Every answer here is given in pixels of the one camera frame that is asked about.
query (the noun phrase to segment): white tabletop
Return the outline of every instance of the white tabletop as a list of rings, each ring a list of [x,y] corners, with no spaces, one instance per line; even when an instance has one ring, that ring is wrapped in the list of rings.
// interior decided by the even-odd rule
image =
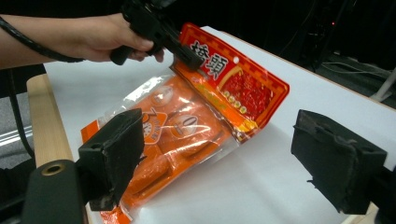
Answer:
[[[240,148],[213,164],[190,170],[150,200],[137,224],[341,223],[324,196],[306,180],[312,176],[290,154],[299,109],[327,116],[383,148],[386,167],[396,165],[396,111],[318,77],[292,63],[210,27],[250,59],[290,84],[290,94],[268,125]],[[150,77],[172,73],[164,63],[47,63],[54,96],[75,160],[80,129],[104,115]],[[93,213],[95,223],[102,223]]]

